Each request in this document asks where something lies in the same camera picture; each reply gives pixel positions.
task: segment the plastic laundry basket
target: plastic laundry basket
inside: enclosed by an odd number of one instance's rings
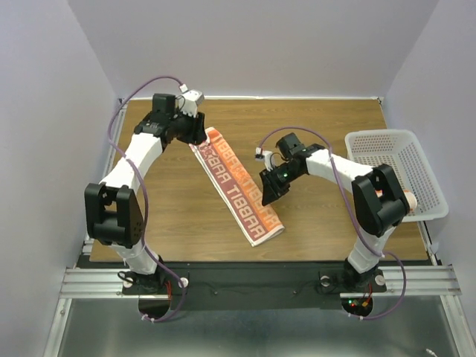
[[[448,214],[448,204],[414,133],[396,129],[350,132],[345,144],[350,160],[370,166],[392,166],[402,187],[414,193],[418,207],[403,222]]]

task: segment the wooden table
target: wooden table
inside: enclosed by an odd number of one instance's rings
[[[261,187],[263,163],[254,160],[261,138],[285,125],[301,125],[327,137],[338,155],[347,156],[348,132],[385,128],[376,100],[206,100],[201,105],[205,126],[214,126],[233,148]],[[126,112],[119,146],[126,149],[134,126],[151,109],[148,100],[132,101]],[[265,148],[272,149],[286,134],[276,133]],[[296,132],[306,145],[320,143]],[[188,145],[174,141],[151,166],[145,179],[150,201],[146,239],[166,261],[343,260],[356,233],[335,184],[305,176],[273,208],[285,231],[252,248]],[[417,224],[400,225],[386,247],[402,259],[426,259]],[[98,242],[93,261],[120,261]]]

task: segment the gray wall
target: gray wall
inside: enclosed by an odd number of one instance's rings
[[[389,126],[411,129],[430,161],[450,213],[428,223],[452,263],[476,334],[476,3],[440,0],[384,100]]]
[[[0,355],[42,356],[115,95],[64,0],[4,1],[0,47]]]
[[[214,95],[383,95],[436,3],[69,0],[121,95],[156,74]],[[175,89],[143,95],[158,88]]]

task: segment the dark gray table front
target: dark gray table front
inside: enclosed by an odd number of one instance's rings
[[[375,312],[395,298],[376,299]],[[357,321],[319,309],[183,312],[151,324],[134,300],[75,300],[64,357],[458,356],[438,297],[407,297],[392,315]]]

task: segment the folded towel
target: folded towel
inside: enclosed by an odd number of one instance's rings
[[[208,142],[190,145],[205,172],[254,247],[284,229],[271,206],[261,205],[261,193],[218,130],[206,129]]]

